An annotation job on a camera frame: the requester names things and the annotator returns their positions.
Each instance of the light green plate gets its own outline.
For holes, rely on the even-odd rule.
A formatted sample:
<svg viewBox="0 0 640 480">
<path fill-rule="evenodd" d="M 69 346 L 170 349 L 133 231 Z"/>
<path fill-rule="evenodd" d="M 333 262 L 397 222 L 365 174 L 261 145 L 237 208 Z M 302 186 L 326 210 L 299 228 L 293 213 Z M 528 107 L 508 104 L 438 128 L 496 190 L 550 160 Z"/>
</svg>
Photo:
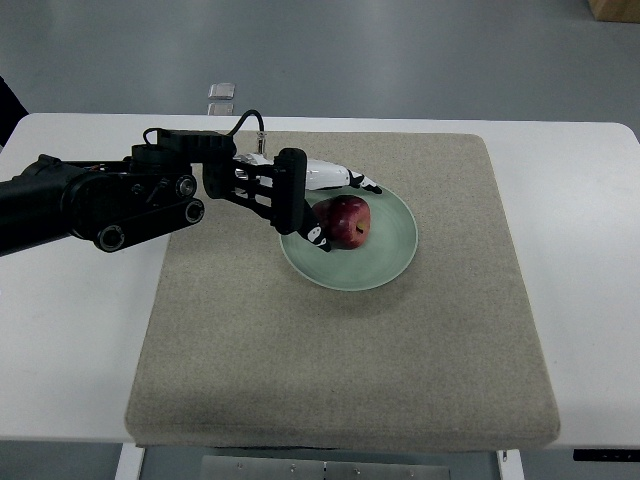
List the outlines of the light green plate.
<svg viewBox="0 0 640 480">
<path fill-rule="evenodd" d="M 371 230 L 362 246 L 329 253 L 297 233 L 281 236 L 282 250 L 293 268 L 318 285 L 343 291 L 379 287 L 400 275 L 416 253 L 418 228 L 409 207 L 396 194 L 381 188 L 381 195 L 352 188 L 308 191 L 311 206 L 345 194 L 365 199 L 371 209 Z"/>
</svg>

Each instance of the apple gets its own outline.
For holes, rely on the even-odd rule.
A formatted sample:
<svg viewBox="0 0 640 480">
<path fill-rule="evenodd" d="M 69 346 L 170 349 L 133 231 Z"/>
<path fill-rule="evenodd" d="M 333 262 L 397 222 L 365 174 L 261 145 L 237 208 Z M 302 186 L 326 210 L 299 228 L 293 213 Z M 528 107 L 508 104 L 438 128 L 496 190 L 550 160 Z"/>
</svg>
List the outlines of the apple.
<svg viewBox="0 0 640 480">
<path fill-rule="evenodd" d="M 339 195 L 316 203 L 313 213 L 331 245 L 353 250 L 362 245 L 371 229 L 369 204 L 355 195 Z"/>
</svg>

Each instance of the cable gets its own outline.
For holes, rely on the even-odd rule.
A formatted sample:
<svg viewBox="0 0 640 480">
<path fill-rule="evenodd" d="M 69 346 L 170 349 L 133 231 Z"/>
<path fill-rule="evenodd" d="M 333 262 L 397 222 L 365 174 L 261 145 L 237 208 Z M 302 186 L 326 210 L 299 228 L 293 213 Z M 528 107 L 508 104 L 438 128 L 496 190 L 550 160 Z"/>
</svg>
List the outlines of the cable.
<svg viewBox="0 0 640 480">
<path fill-rule="evenodd" d="M 227 135 L 229 135 L 230 137 L 233 137 L 236 133 L 238 133 L 238 130 L 240 130 L 240 127 L 242 127 L 242 124 L 250 115 L 253 115 L 258 119 L 258 127 L 260 128 L 261 132 L 264 132 L 264 122 L 262 121 L 262 115 L 260 115 L 260 113 L 257 110 L 247 110 L 242 114 L 236 126 L 233 127 L 231 131 L 227 133 Z"/>
</svg>

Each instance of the concrete floor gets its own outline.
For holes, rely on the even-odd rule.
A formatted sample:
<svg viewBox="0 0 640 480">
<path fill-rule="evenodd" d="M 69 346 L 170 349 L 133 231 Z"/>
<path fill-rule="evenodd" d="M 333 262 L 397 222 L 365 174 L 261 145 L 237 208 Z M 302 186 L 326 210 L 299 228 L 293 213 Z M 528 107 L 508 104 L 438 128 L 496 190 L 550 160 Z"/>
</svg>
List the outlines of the concrete floor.
<svg viewBox="0 0 640 480">
<path fill-rule="evenodd" d="M 205 114 L 209 85 L 233 82 L 238 113 L 620 122 L 640 137 L 640 25 L 596 22 L 587 0 L 0 0 L 0 12 L 0 75 L 30 112 Z M 118 451 L 2 442 L 0 478 L 112 478 Z M 200 455 L 172 452 L 150 453 L 143 478 L 175 478 L 154 462 Z M 475 478 L 495 478 L 490 459 Z M 527 478 L 637 475 L 585 473 L 570 452 L 523 461 Z"/>
</svg>

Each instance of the fabric mat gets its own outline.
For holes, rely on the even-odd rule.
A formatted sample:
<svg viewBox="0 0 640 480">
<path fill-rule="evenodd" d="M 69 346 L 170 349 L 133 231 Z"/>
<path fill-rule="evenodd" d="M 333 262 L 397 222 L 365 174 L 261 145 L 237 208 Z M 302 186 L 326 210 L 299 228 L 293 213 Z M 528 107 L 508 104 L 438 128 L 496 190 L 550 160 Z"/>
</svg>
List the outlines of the fabric mat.
<svg viewBox="0 0 640 480">
<path fill-rule="evenodd" d="M 201 191 L 204 220 L 172 234 L 165 257 L 126 415 L 136 443 L 454 452 L 556 439 L 482 139 L 267 139 L 270 156 L 299 147 L 398 194 L 416 217 L 416 256 L 382 287 L 329 290 L 294 271 L 267 221 Z M 253 151 L 255 134 L 236 143 Z"/>
</svg>

